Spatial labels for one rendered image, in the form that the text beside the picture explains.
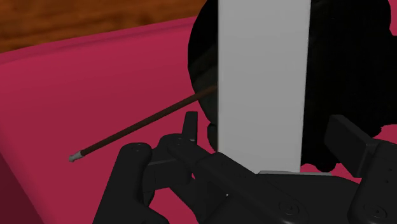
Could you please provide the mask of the tall white box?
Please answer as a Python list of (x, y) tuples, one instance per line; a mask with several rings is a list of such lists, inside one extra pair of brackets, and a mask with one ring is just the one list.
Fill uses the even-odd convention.
[(218, 149), (298, 172), (311, 0), (219, 0)]

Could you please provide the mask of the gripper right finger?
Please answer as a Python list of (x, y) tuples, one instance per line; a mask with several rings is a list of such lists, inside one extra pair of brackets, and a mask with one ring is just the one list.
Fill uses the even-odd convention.
[(397, 224), (397, 144), (374, 139), (342, 115), (330, 116), (324, 143), (361, 180), (350, 224)]

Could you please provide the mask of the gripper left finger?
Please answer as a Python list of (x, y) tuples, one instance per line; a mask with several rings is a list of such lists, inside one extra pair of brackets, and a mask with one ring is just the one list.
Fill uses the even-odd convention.
[(123, 146), (92, 224), (170, 224), (149, 207), (155, 190), (170, 188), (199, 224), (308, 224), (306, 208), (222, 153), (196, 144), (197, 113), (183, 131)]

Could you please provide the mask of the black rounded object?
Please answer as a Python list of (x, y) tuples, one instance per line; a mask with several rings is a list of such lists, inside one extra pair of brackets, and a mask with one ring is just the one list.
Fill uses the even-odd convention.
[[(301, 164), (329, 172), (340, 163), (324, 143), (330, 116), (370, 136), (397, 124), (397, 36), (388, 0), (311, 0)], [(219, 0), (206, 0), (188, 43), (194, 91), (218, 86)], [(199, 101), (218, 149), (218, 89)]]

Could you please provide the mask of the crimson sofa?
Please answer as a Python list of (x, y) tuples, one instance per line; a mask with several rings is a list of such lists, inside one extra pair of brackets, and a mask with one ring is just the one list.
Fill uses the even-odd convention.
[[(200, 99), (85, 157), (68, 157), (193, 95), (188, 43), (195, 18), (67, 39), (0, 54), (0, 224), (92, 224), (120, 149), (180, 134)], [(253, 172), (299, 201), (308, 224), (346, 224), (356, 184), (311, 164)], [(170, 224), (199, 224), (170, 189), (149, 207)]]

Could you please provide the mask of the dark brown stick grey tip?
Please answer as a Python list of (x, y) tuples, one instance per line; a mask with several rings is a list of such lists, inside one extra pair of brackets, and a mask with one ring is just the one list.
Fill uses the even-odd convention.
[(187, 105), (190, 105), (190, 104), (198, 101), (199, 99), (202, 99), (203, 97), (208, 96), (209, 94), (214, 93), (215, 91), (217, 91), (217, 89), (218, 89), (218, 87), (216, 85), (212, 85), (212, 86), (206, 88), (205, 90), (202, 90), (196, 94), (193, 94), (193, 95), (155, 113), (154, 115), (151, 115), (151, 116), (125, 128), (125, 129), (123, 129), (123, 130), (103, 139), (103, 140), (100, 140), (99, 142), (97, 142), (83, 150), (76, 152), (73, 155), (70, 155), (68, 157), (68, 161), (74, 162), (76, 160), (79, 160), (79, 159), (85, 157), (86, 155), (88, 155), (100, 148), (107, 146), (108, 144), (111, 144), (111, 143), (113, 143), (113, 142), (115, 142), (115, 141), (117, 141), (117, 140), (119, 140), (119, 139), (121, 139), (121, 138), (123, 138), (123, 137), (125, 137), (125, 136), (185, 107), (185, 106), (187, 106)]

